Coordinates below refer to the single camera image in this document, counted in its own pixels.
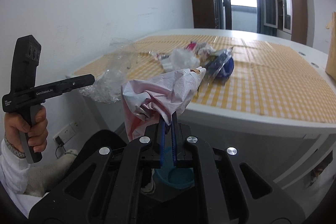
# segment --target teal bucket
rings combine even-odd
[[[165,158],[161,169],[155,169],[158,178],[166,185],[176,189],[185,189],[194,184],[192,168],[176,168],[173,164],[171,147],[165,148]]]

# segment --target white table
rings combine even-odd
[[[290,46],[296,52],[305,54],[302,57],[307,62],[318,66],[317,68],[312,65],[336,93],[335,82],[325,73],[328,55],[311,47],[279,37],[235,30],[176,29],[156,32],[149,36],[174,34],[217,35],[261,40]],[[86,101],[101,128],[115,130],[115,126],[111,126],[111,123],[115,124],[115,122],[119,122],[120,124],[122,119],[120,113],[116,113],[116,116],[111,120],[111,115],[106,113],[108,105],[93,104],[92,101],[90,102],[87,99]],[[310,139],[308,142],[303,142],[297,151],[270,175],[271,179],[283,189],[310,172],[336,146],[336,124],[267,117],[196,103],[190,103],[181,118],[185,121],[202,125],[211,124],[212,127],[225,128],[235,132]]]

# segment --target person's arm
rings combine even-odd
[[[42,152],[47,146],[48,131],[46,129],[48,121],[46,119],[46,110],[43,107],[35,116],[36,125],[30,127],[29,124],[17,113],[5,114],[5,137],[8,145],[14,149],[24,152],[19,131],[28,132],[30,137],[29,146],[34,147],[35,152]],[[28,170],[30,164],[26,159],[20,159],[8,148],[5,140],[1,142],[0,155],[0,175],[1,183],[15,194],[23,194],[27,187]]]

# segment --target crumpled pink plastic bag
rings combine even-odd
[[[149,80],[131,80],[121,87],[125,127],[130,141],[141,137],[147,126],[159,122],[160,115],[167,124],[176,111],[182,114],[200,85],[205,69],[181,69]]]

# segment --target camera lens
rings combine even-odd
[[[33,46],[29,46],[29,50],[28,50],[28,56],[30,57],[32,55],[32,51],[33,51]]]
[[[36,48],[34,48],[34,51],[33,51],[33,60],[35,60],[36,58]]]

